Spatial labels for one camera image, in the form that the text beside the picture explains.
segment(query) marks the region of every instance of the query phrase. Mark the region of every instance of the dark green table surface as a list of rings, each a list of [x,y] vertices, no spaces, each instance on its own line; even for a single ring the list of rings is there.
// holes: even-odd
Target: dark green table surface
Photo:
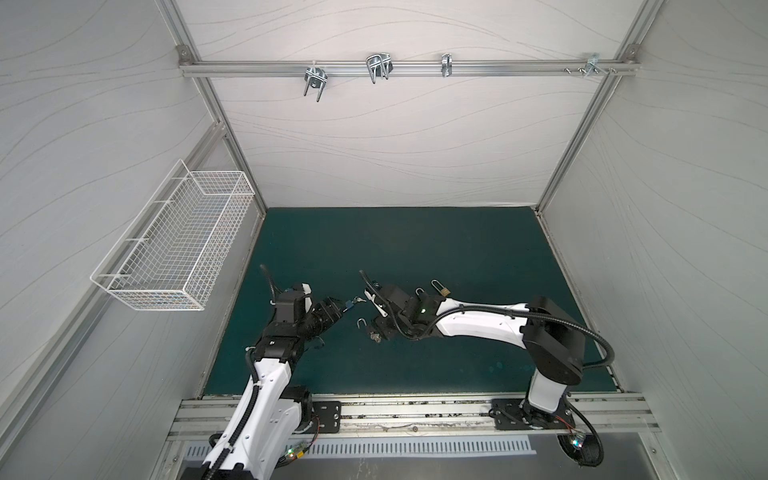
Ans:
[[[259,264],[277,286],[308,283],[317,299],[363,295],[358,270],[412,292],[442,281],[451,297],[519,303],[543,295],[582,322],[533,211],[521,208],[272,208],[267,213],[206,394],[237,394],[248,378],[244,348],[270,318]],[[300,360],[292,383],[314,393],[515,392],[534,366],[523,350],[472,337],[395,339],[380,344],[357,329],[375,309],[360,303],[323,334],[326,345]],[[586,360],[599,358],[588,342]],[[606,369],[587,371],[576,389],[614,391]]]

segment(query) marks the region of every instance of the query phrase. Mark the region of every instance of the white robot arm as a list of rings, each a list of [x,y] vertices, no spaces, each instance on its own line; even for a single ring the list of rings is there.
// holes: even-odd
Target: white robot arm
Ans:
[[[306,283],[281,292],[266,267],[262,269],[275,308],[256,345],[246,351],[248,384],[203,465],[187,468],[181,480],[266,480],[276,467],[291,463],[309,448],[302,444],[285,451],[294,432],[319,431],[309,392],[288,383],[305,343],[330,328],[355,302],[342,306],[326,298],[314,303]]]
[[[489,415],[507,417],[532,429],[552,428],[555,419],[568,410],[582,418],[591,431],[573,437],[561,446],[565,453],[584,466],[597,466],[603,458],[602,444],[584,416],[566,398],[568,387],[581,382],[583,370],[610,365],[611,345],[596,332],[580,325],[551,300],[538,297],[529,303],[487,305],[460,302],[444,295],[428,295],[416,289],[409,295],[396,285],[380,286],[360,270],[366,296],[379,315],[367,326],[371,339],[381,342],[402,335],[410,340],[430,336],[477,336],[526,349],[536,365],[525,399],[511,412],[492,409]],[[447,290],[439,285],[439,292]],[[586,337],[605,351],[605,358],[584,363]]]

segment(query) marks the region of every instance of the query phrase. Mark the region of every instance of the brass padlock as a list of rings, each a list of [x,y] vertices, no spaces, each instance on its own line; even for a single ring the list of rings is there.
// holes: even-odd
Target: brass padlock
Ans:
[[[445,285],[440,283],[439,280],[433,280],[432,286],[435,287],[435,290],[437,290],[440,295],[448,296],[451,294],[451,290],[448,290],[447,288],[445,288]]]

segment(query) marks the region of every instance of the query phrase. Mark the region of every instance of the wire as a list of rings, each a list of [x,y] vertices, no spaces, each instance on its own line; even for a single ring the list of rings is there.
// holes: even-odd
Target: wire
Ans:
[[[264,276],[266,277],[266,282],[270,285],[270,296],[272,297],[272,304],[274,305],[277,301],[277,296],[280,295],[283,291],[275,285],[275,280],[273,280],[272,275],[270,274],[270,271],[266,268],[266,265],[263,263],[259,265],[261,268],[261,271],[264,272]]]
[[[360,270],[360,276],[362,277],[362,281],[365,282],[366,286],[368,287],[368,290],[371,290],[371,294],[375,295],[381,300],[382,304],[384,305],[384,308],[386,309],[386,312],[392,316],[392,321],[395,323],[395,327],[397,328],[397,331],[400,332],[400,335],[404,336],[408,340],[418,340],[422,338],[422,335],[424,332],[417,333],[416,335],[406,335],[405,332],[402,331],[402,328],[400,328],[400,324],[398,323],[397,315],[395,315],[395,312],[392,311],[392,306],[389,305],[389,300],[384,298],[381,293],[379,293],[379,290],[373,285],[373,282],[371,282],[371,279],[368,278],[366,275],[365,270]]]
[[[253,407],[256,405],[256,400],[259,397],[259,373],[256,371],[256,365],[253,364],[253,357],[251,354],[253,353],[254,348],[249,348],[245,352],[245,360],[248,362],[248,367],[250,369],[250,377],[253,380],[253,388],[251,389],[250,398],[248,399],[248,405],[245,408],[245,412],[243,412],[243,416],[240,417],[240,421],[237,423],[237,427],[235,427],[234,431],[232,432],[232,435],[227,439],[227,442],[230,444],[230,447],[233,447],[232,449],[222,449],[221,453],[219,454],[218,458],[214,462],[214,464],[205,472],[205,475],[203,476],[203,480],[211,480],[214,475],[216,475],[216,472],[219,471],[219,468],[221,468],[221,465],[224,463],[224,460],[227,458],[227,455],[230,454],[230,452],[234,449],[235,442],[240,437],[240,433],[243,432],[243,429],[245,429],[245,424],[248,423],[248,418],[250,418],[251,412],[253,412]]]
[[[556,316],[546,315],[544,313],[527,312],[524,310],[509,310],[509,309],[499,308],[497,306],[462,305],[456,308],[446,310],[445,312],[437,315],[435,319],[431,321],[429,325],[427,325],[427,328],[424,329],[416,339],[423,338],[432,328],[435,327],[435,325],[437,325],[437,322],[439,322],[440,320],[446,318],[449,315],[453,315],[454,313],[463,313],[463,312],[498,313],[500,315],[506,315],[510,317],[520,316],[523,318],[542,320],[545,322],[564,325],[578,332],[581,332],[586,336],[590,336],[595,342],[600,344],[600,346],[602,346],[603,349],[605,350],[605,358],[598,360],[597,362],[585,363],[581,367],[583,370],[593,369],[599,366],[609,366],[614,361],[615,353],[614,353],[614,348],[611,346],[611,344],[608,343],[608,341],[604,339],[602,336],[600,336],[599,333],[594,332],[585,326],[579,325],[578,323],[572,322],[570,320],[558,318]]]
[[[568,427],[568,431],[569,431],[569,432],[573,432],[573,431],[575,430],[575,428],[574,428],[574,427],[571,427],[571,426],[568,424],[568,422],[566,422],[565,420],[561,419],[559,416],[555,415],[554,417],[555,417],[556,419],[560,420],[561,422],[563,422],[563,424],[564,424],[565,426],[567,426],[567,427]]]
[[[587,428],[589,428],[589,431],[594,436],[594,439],[598,444],[598,457],[593,462],[579,462],[579,465],[586,465],[588,467],[596,467],[600,465],[603,462],[603,458],[605,457],[605,450],[603,450],[603,442],[600,440],[600,436],[595,431],[594,427],[589,422],[589,420],[587,420],[587,417],[585,417],[583,413],[579,412],[578,409],[574,407],[573,404],[569,402],[567,398],[563,397],[563,403],[573,413],[575,413],[576,416],[580,418],[582,422],[584,422],[584,424],[587,426]]]
[[[210,437],[208,437],[208,445],[213,449],[216,447],[216,444],[219,442],[219,439],[221,438],[222,432],[214,433]]]
[[[291,463],[294,463],[296,460],[301,458],[305,453],[307,453],[312,448],[312,445],[315,445],[315,441],[317,441],[317,436],[320,434],[320,417],[313,415],[312,419],[317,424],[317,430],[315,430],[315,435],[313,435],[312,441],[301,450],[300,455],[294,455],[290,460],[286,458],[285,455],[281,456],[279,459],[277,459],[277,464],[275,465],[275,468],[282,468],[284,466],[290,465]]]

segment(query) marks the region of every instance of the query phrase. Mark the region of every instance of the wire basket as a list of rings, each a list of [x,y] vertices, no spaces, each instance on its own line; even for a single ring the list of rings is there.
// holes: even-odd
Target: wire basket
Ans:
[[[253,198],[241,171],[190,171],[180,163],[186,174],[169,174],[158,188],[170,191],[167,199],[151,200],[91,275],[134,310],[202,310]],[[141,218],[151,220],[132,237]],[[117,267],[104,272],[106,263]]]

